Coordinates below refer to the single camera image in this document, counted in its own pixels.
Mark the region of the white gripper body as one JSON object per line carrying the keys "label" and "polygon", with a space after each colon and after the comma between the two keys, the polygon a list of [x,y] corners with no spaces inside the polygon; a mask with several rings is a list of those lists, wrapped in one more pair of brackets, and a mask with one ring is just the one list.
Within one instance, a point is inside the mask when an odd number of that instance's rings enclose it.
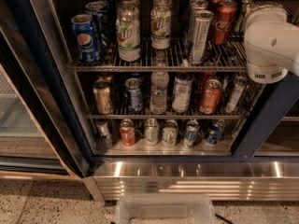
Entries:
{"label": "white gripper body", "polygon": [[243,30],[246,31],[257,21],[286,21],[287,11],[279,4],[253,7],[245,16]]}

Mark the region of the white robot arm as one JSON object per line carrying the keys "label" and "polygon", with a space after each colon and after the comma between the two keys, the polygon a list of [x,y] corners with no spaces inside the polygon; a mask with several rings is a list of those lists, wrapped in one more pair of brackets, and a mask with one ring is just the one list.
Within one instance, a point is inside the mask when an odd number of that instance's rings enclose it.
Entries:
{"label": "white robot arm", "polygon": [[252,8],[244,19],[243,32],[251,80],[270,84],[288,72],[299,76],[299,27],[287,22],[282,6]]}

